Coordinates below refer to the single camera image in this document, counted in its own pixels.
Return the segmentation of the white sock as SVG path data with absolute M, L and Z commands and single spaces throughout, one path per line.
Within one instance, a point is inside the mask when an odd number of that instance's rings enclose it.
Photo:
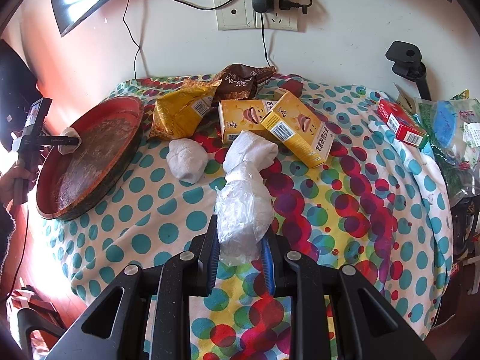
M 167 163 L 172 175 L 181 181 L 195 184 L 208 164 L 208 154 L 197 142 L 188 138 L 172 140 L 168 145 Z
M 65 138 L 64 144 L 58 146 L 58 152 L 61 155 L 74 153 L 81 145 L 80 134 L 73 127 L 65 128 L 61 136 Z
M 260 172 L 272 166 L 278 145 L 243 131 L 224 159 L 225 185 L 218 189 L 215 214 L 220 261 L 236 267 L 260 256 L 260 242 L 273 219 L 272 196 Z

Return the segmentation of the yellow medicine box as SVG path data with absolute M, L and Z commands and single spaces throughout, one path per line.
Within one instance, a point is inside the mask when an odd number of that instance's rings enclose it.
M 270 141 L 275 140 L 261 124 L 275 104 L 276 101 L 259 99 L 220 101 L 218 114 L 223 143 L 232 143 L 242 131 L 250 131 Z
M 307 167 L 327 161 L 334 134 L 291 92 L 275 102 L 261 124 Z

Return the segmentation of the yellow snack bag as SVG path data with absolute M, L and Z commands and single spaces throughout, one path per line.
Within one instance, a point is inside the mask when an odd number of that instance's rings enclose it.
M 187 80 L 181 88 L 155 101 L 149 138 L 167 141 L 194 135 L 203 117 L 211 110 L 220 80 Z

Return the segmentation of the brown snack bag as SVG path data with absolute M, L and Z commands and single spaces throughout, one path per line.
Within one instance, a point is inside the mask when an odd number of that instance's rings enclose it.
M 269 82 L 276 71 L 275 67 L 250 67 L 241 63 L 230 64 L 211 79 L 220 82 L 212 102 L 253 99 L 258 90 Z

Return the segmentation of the round red tray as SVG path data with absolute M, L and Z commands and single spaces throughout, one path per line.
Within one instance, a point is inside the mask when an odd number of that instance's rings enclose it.
M 120 179 L 143 136 L 143 102 L 108 99 L 72 124 L 80 146 L 49 152 L 37 179 L 37 211 L 44 219 L 72 220 L 99 203 Z

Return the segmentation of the polka dot bed sheet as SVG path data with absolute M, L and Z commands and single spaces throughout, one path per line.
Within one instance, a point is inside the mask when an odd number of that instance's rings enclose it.
M 445 183 L 432 158 L 397 141 L 377 117 L 385 94 L 303 80 L 302 102 L 335 135 L 316 169 L 281 147 L 262 171 L 273 229 L 319 264 L 350 264 L 420 337 L 434 325 L 452 269 Z M 128 169 L 93 209 L 42 234 L 72 292 L 92 302 L 130 263 L 153 267 L 186 250 L 207 227 L 225 183 L 227 153 L 210 112 L 194 139 L 208 153 L 196 184 L 169 171 L 168 143 L 144 136 Z M 190 301 L 193 359 L 286 359 L 290 301 L 268 295 L 260 262 L 219 265 L 209 297 Z

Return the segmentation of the small maroon white box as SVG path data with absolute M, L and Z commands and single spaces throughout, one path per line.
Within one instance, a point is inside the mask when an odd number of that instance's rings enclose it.
M 274 91 L 273 99 L 279 100 L 284 94 L 291 93 L 300 98 L 303 92 L 304 84 L 298 80 L 290 79 Z

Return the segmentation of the red cigarette box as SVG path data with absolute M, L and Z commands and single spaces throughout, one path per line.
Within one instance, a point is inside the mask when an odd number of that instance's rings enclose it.
M 377 106 L 377 113 L 397 140 L 419 150 L 424 149 L 428 141 L 427 132 L 402 106 L 381 98 Z

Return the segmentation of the clear bag with green items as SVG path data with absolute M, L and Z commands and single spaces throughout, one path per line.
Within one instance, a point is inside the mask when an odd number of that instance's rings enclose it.
M 479 100 L 467 89 L 449 100 L 412 97 L 400 86 L 396 102 L 426 131 L 447 186 L 450 205 L 479 195 Z

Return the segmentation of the black angled plug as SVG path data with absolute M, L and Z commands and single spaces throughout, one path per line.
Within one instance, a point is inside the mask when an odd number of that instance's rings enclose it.
M 291 0 L 279 0 L 278 8 L 281 11 L 289 11 L 291 9 L 300 9 L 304 15 L 308 14 L 308 4 L 301 4 Z

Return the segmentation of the black clamp mount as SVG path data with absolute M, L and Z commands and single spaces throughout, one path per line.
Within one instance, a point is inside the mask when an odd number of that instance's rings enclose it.
M 422 53 L 416 45 L 404 41 L 393 41 L 385 57 L 394 63 L 392 66 L 394 74 L 415 83 L 420 98 L 431 100 L 426 79 L 426 66 L 422 62 Z

